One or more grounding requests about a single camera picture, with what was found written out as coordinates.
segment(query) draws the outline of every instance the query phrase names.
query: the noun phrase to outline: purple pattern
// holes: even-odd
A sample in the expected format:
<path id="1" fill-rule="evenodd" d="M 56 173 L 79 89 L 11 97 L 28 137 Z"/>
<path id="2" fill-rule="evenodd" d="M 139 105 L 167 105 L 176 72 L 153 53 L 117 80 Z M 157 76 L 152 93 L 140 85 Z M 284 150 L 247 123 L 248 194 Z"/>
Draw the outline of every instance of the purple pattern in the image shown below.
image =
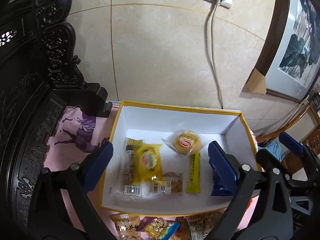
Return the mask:
<path id="1" fill-rule="evenodd" d="M 93 135 L 93 130 L 96 127 L 96 117 L 95 116 L 87 116 L 86 114 L 82 113 L 82 119 L 76 118 L 76 119 L 64 119 L 62 122 L 65 122 L 66 120 L 68 121 L 73 121 L 77 120 L 79 122 L 80 128 L 77 130 L 76 135 L 70 133 L 67 130 L 62 129 L 66 134 L 68 134 L 71 139 L 62 141 L 62 142 L 56 142 L 56 144 L 60 143 L 74 143 L 76 144 L 76 147 L 80 149 L 81 151 L 85 153 L 94 153 L 99 147 L 100 144 L 95 146 L 91 144 L 92 140 L 92 135 Z"/>

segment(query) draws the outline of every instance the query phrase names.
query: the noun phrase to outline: cardboard box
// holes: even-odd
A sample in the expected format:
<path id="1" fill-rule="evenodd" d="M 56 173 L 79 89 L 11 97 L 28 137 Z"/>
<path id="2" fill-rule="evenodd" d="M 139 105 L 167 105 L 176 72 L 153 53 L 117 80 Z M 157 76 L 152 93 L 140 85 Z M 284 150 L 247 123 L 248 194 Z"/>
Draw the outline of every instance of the cardboard box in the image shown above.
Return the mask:
<path id="1" fill-rule="evenodd" d="M 113 157 L 100 179 L 100 206 L 106 209 L 147 216 L 186 216 L 218 210 L 228 206 L 232 197 L 211 196 L 213 171 L 208 163 L 208 144 L 201 150 L 200 194 L 189 194 L 189 158 L 179 158 L 162 139 L 179 129 L 200 134 L 209 142 L 215 140 L 240 164 L 258 170 L 255 146 L 241 112 L 191 107 L 165 106 L 122 101 L 111 132 Z M 116 194 L 125 138 L 144 139 L 145 143 L 163 144 L 160 149 L 163 171 L 182 172 L 183 196 L 158 195 L 147 199 L 125 201 Z"/>

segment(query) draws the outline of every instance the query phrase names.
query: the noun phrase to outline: framed painting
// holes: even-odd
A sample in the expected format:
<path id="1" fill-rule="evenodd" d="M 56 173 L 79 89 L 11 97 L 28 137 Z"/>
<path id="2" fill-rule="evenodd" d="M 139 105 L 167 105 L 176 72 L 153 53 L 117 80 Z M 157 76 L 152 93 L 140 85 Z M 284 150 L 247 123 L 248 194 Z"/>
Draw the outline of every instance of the framed painting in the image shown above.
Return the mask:
<path id="1" fill-rule="evenodd" d="M 311 0 L 276 0 L 256 68 L 267 93 L 302 101 L 319 76 L 320 12 Z"/>

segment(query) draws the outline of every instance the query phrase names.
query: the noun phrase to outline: tiled wall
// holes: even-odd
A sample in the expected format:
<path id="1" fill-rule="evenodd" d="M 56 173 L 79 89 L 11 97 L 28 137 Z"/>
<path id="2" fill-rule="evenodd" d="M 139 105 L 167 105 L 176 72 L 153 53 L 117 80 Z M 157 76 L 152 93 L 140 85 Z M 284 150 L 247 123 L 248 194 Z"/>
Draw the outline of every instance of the tiled wall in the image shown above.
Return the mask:
<path id="1" fill-rule="evenodd" d="M 296 104 L 244 90 L 268 33 L 275 0 L 233 0 L 219 8 L 215 58 L 224 106 L 241 110 L 257 135 L 277 129 Z M 201 0 L 73 0 L 67 20 L 87 82 L 109 100 L 219 107 L 205 56 Z"/>

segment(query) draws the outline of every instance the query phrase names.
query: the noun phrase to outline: blue cloth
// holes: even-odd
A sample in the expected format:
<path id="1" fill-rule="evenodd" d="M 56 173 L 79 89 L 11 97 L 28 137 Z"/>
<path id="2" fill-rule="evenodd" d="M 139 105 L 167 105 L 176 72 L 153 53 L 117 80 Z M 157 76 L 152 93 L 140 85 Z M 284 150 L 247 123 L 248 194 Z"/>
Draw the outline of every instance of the blue cloth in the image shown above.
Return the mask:
<path id="1" fill-rule="evenodd" d="M 282 149 L 280 147 L 280 145 L 273 141 L 272 143 L 270 143 L 269 145 L 267 145 L 266 147 L 260 147 L 258 146 L 258 149 L 266 149 L 268 152 L 270 152 L 278 161 L 282 161 L 284 158 L 284 154 L 282 152 Z"/>

